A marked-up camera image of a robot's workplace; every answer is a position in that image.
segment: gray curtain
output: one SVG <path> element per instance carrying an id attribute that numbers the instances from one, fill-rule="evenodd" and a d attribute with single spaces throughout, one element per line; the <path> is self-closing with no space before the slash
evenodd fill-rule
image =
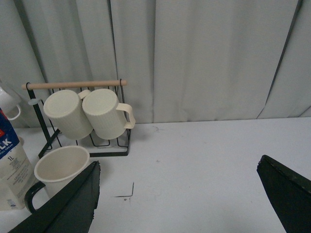
<path id="1" fill-rule="evenodd" d="M 24 83 L 116 79 L 137 123 L 311 116 L 310 1 L 274 78 L 296 5 L 0 1 L 0 79 L 23 99 L 12 123 L 38 126 Z"/>

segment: mug rack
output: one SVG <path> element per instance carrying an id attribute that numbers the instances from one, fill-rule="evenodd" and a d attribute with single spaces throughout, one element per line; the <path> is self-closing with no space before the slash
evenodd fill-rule
<path id="1" fill-rule="evenodd" d="M 55 129 L 51 120 L 49 119 L 49 122 L 53 129 L 52 135 L 50 135 L 48 126 L 46 124 L 46 121 L 42 115 L 42 112 L 39 106 L 40 104 L 44 105 L 44 101 L 36 98 L 34 90 L 47 89 L 47 90 L 50 90 L 50 93 L 54 93 L 57 90 L 62 90 L 66 88 L 79 88 L 80 91 L 82 91 L 82 88 L 90 89 L 90 88 L 95 88 L 95 87 L 102 87 L 102 88 L 108 88 L 108 89 L 114 90 L 114 92 L 120 99 L 119 101 L 122 103 L 125 103 L 124 92 L 123 92 L 123 86 L 125 85 L 127 85 L 127 81 L 121 80 L 121 79 L 113 80 L 113 81 L 92 81 L 92 82 L 71 82 L 71 83 L 26 83 L 22 85 L 22 89 L 28 91 L 28 95 L 30 97 L 29 104 L 32 105 L 35 110 L 35 114 L 39 120 L 41 129 L 47 141 L 45 146 L 42 148 L 41 152 L 38 155 L 39 158 L 42 158 L 48 150 L 53 149 L 52 143 L 55 140 L 57 140 L 60 147 L 62 147 L 62 143 L 60 140 L 61 132 L 59 131 L 59 129 Z M 94 137 L 96 136 L 92 136 L 92 133 L 90 133 L 88 137 L 90 138 L 90 141 L 93 147 L 97 148 L 96 152 L 90 152 L 91 157 L 127 156 L 129 153 L 130 141 L 131 141 L 131 130 L 130 129 L 126 129 L 124 134 L 120 136 L 125 139 L 122 143 L 121 143 L 122 140 L 120 139 L 120 137 L 116 139 L 112 139 L 116 141 L 116 143 L 114 144 L 114 149 L 116 149 L 116 151 L 107 151 L 108 148 L 111 148 L 112 140 L 105 140 L 105 143 L 101 145 L 97 145 L 94 139 Z"/>

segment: black metal rack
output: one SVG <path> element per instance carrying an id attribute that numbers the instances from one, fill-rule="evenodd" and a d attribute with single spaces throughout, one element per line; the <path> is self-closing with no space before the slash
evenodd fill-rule
<path id="1" fill-rule="evenodd" d="M 77 88 L 77 87 L 80 88 L 80 91 L 82 91 L 83 87 L 87 88 L 87 89 L 90 89 L 91 87 L 102 87 L 102 88 L 106 87 L 108 89 L 114 88 L 116 95 L 118 96 L 119 99 L 121 99 L 120 102 L 125 103 L 123 86 L 126 84 L 127 84 L 127 82 L 124 80 L 98 81 L 98 82 L 97 81 L 94 81 L 94 82 L 77 82 L 77 83 L 37 83 L 37 84 L 26 83 L 23 86 L 23 89 L 26 89 L 28 91 L 28 95 L 30 97 L 30 100 L 34 100 L 34 99 L 36 99 L 34 89 L 49 89 L 52 91 L 52 93 L 54 93 L 56 89 L 61 90 L 61 89 L 66 89 L 66 88 Z M 59 129 L 55 129 L 51 120 L 49 119 L 49 122 L 52 126 L 52 129 L 53 129 L 53 134 L 50 135 L 47 124 L 45 122 L 45 119 L 42 115 L 42 112 L 41 112 L 41 109 L 39 106 L 40 103 L 42 105 L 44 105 L 43 100 L 38 100 L 31 105 L 33 106 L 33 108 L 35 110 L 35 114 L 39 120 L 41 129 L 42 129 L 43 134 L 44 134 L 46 141 L 47 141 L 47 143 L 45 144 L 45 146 L 42 148 L 41 152 L 38 155 L 39 158 L 42 158 L 44 156 L 44 154 L 46 153 L 46 151 L 52 150 L 52 143 L 55 139 L 57 140 L 60 147 L 62 147 L 62 143 L 61 143 L 61 140 L 59 138 L 59 135 L 61 134 L 61 132 L 59 131 Z M 120 143 L 120 137 L 125 138 L 124 145 L 122 145 Z M 92 145 L 95 148 L 98 148 L 98 152 L 90 152 L 90 156 L 91 157 L 127 156 L 129 153 L 129 150 L 130 150 L 131 130 L 126 129 L 124 134 L 121 135 L 120 137 L 116 138 L 115 140 L 117 142 L 116 143 L 117 148 L 121 149 L 121 151 L 108 152 L 108 151 L 105 151 L 105 149 L 110 147 L 110 145 L 111 145 L 110 141 L 111 140 L 106 140 L 106 143 L 104 143 L 102 145 L 96 145 L 95 140 L 92 136 L 92 133 L 90 133 L 89 138 L 90 138 Z"/>

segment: white table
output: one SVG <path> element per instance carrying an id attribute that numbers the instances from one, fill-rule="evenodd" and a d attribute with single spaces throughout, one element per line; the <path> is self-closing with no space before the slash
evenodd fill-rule
<path id="1" fill-rule="evenodd" d="M 17 130 L 33 165 L 40 129 Z M 311 179 L 311 118 L 139 124 L 127 157 L 101 163 L 90 233 L 284 233 L 256 172 L 267 154 Z M 48 200 L 42 190 L 37 205 Z M 0 232 L 29 216 L 0 212 Z"/>

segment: cream mug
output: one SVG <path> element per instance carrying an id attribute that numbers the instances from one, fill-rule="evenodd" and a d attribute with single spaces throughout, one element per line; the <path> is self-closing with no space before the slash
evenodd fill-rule
<path id="1" fill-rule="evenodd" d="M 82 99 L 89 94 L 61 90 L 50 95 L 43 110 L 52 123 L 69 139 L 79 140 L 88 136 L 93 127 L 82 109 Z"/>
<path id="2" fill-rule="evenodd" d="M 35 177 L 45 184 L 52 198 L 89 164 L 89 152 L 80 146 L 55 149 L 44 155 L 35 165 Z"/>
<path id="3" fill-rule="evenodd" d="M 102 139 L 117 138 L 135 125 L 132 107 L 119 103 L 115 92 L 109 89 L 97 89 L 87 94 L 82 108 L 95 133 Z M 126 120 L 124 112 L 128 113 L 129 121 Z"/>

